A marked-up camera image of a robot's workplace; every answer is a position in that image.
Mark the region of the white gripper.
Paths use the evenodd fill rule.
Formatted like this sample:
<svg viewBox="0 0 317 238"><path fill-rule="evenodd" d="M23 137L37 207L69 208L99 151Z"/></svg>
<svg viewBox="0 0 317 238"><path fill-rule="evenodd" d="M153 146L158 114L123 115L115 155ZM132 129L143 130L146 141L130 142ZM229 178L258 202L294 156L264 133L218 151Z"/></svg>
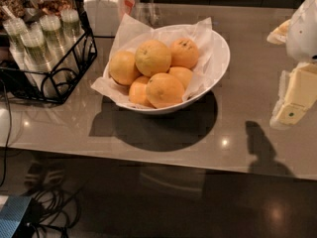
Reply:
<svg viewBox="0 0 317 238"><path fill-rule="evenodd" d="M278 100L272 110L270 127L283 130L297 124L317 101L317 0L305 0L266 40L281 45L287 54L301 61L279 79Z"/></svg>

